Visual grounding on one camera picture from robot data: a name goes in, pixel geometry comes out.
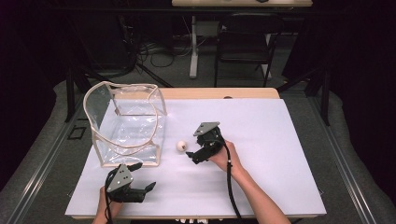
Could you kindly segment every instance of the gray carpet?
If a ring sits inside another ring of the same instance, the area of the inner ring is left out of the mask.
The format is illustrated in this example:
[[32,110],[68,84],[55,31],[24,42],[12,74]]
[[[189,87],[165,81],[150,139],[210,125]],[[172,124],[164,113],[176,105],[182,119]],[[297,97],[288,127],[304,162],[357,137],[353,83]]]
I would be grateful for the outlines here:
[[[290,53],[290,42],[279,44],[276,58],[272,69],[272,79],[269,87],[277,87],[283,84],[284,78],[280,75],[283,66]],[[153,73],[161,76],[175,87],[211,87],[213,85],[213,46],[210,44],[200,47],[198,78],[190,79],[190,57],[176,57],[173,63],[165,68],[153,66],[149,60],[144,62]],[[153,63],[166,64],[170,60],[161,54],[155,55]],[[246,71],[250,68],[239,66],[235,72]],[[156,83],[146,73],[135,69],[131,74],[113,79],[119,83]],[[222,82],[220,86],[260,86],[258,82]],[[332,142],[329,140],[322,122],[318,118],[318,110],[315,107],[315,98],[306,98],[301,90],[304,83],[281,94],[290,111],[291,118],[296,128],[318,187],[324,191],[323,202],[327,209],[327,215],[313,219],[305,219],[300,223],[367,223],[363,222],[361,212],[357,209],[351,198],[350,189],[340,173],[340,169],[333,155]],[[91,220],[74,220],[66,217],[64,211],[70,200],[68,194],[76,186],[82,171],[87,154],[91,147],[91,133],[89,123],[85,120],[83,111],[79,110],[71,121],[64,126],[66,114],[65,85],[61,83],[55,88],[58,94],[57,105],[52,116],[37,137],[28,155],[21,163],[20,168],[10,179],[0,193],[1,216],[0,223],[91,223]],[[331,131],[339,147],[343,150],[349,168],[355,176],[366,202],[375,217],[376,223],[395,223],[396,212],[394,205],[388,197],[378,189],[373,179],[361,163],[352,145],[348,141],[347,126],[342,113],[342,102],[331,95],[330,100]],[[37,170],[49,171],[42,176]],[[32,177],[40,177],[35,190],[29,191],[29,184],[35,183]],[[129,223],[121,220],[117,223]]]

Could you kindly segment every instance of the human hand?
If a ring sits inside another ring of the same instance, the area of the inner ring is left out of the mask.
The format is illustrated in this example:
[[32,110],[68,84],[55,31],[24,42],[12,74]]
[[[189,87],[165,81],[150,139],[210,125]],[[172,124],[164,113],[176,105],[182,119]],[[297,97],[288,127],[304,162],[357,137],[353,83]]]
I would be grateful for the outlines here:
[[[233,166],[232,173],[243,169],[235,145],[227,140],[225,140],[225,144],[230,150],[231,165]],[[209,160],[213,161],[221,170],[227,172],[228,155],[226,147],[223,147],[216,155],[210,157]]]
[[[99,193],[100,193],[100,195],[99,195],[98,208],[96,211],[95,219],[93,220],[92,224],[106,224],[107,223],[105,187],[101,187]],[[110,203],[111,216],[115,217],[119,213],[121,208],[122,208],[122,203],[111,202]]]

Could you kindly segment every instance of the black chair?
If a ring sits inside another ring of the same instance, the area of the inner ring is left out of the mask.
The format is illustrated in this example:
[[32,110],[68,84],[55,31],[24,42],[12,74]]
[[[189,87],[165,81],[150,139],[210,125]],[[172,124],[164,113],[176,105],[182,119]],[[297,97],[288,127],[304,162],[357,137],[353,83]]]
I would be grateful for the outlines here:
[[[215,60],[215,87],[218,86],[219,62],[267,64],[262,72],[266,86],[276,48],[276,39],[284,27],[282,18],[269,13],[233,13],[219,22]],[[269,42],[266,36],[271,35]]]

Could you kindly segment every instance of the transparent plastic bag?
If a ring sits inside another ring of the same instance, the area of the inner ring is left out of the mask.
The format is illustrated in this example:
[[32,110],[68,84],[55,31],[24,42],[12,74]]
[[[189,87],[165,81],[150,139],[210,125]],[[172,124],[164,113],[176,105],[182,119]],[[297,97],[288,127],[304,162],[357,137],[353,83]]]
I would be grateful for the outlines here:
[[86,93],[83,104],[102,166],[160,164],[166,107],[156,85],[104,81]]

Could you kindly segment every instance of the desk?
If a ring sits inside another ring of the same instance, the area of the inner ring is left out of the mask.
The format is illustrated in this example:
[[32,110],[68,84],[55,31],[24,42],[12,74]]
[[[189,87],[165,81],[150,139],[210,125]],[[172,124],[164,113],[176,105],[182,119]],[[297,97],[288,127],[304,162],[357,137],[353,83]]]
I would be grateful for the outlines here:
[[[172,0],[174,7],[311,7],[311,0],[268,0],[260,3],[256,0]],[[190,78],[197,77],[198,48],[196,41],[196,18],[192,16],[191,39],[192,54],[190,66]],[[266,71],[267,64],[262,65],[262,70]]]
[[[120,218],[235,217],[226,174],[212,162],[195,165],[176,150],[180,140],[187,142],[188,151],[199,149],[192,135],[202,121],[220,122],[223,136],[235,143],[245,168],[288,217],[326,214],[289,112],[275,89],[185,88],[162,92],[168,116],[161,163],[132,173],[134,188],[141,189],[153,181],[157,185],[143,203],[125,204]],[[233,99],[222,99],[227,96]],[[100,167],[91,148],[67,216],[93,218],[98,190],[110,170]],[[233,194],[242,217],[253,217],[248,200],[235,182]]]

